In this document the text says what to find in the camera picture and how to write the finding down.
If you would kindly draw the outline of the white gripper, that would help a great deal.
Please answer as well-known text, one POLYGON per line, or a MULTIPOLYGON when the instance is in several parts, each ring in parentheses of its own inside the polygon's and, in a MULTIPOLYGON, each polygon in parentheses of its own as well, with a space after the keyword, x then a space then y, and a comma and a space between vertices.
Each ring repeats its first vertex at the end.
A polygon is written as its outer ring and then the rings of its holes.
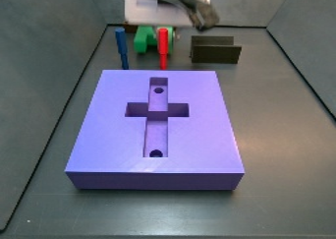
POLYGON ((219 22, 211 0, 125 0, 131 25, 210 30, 219 22))

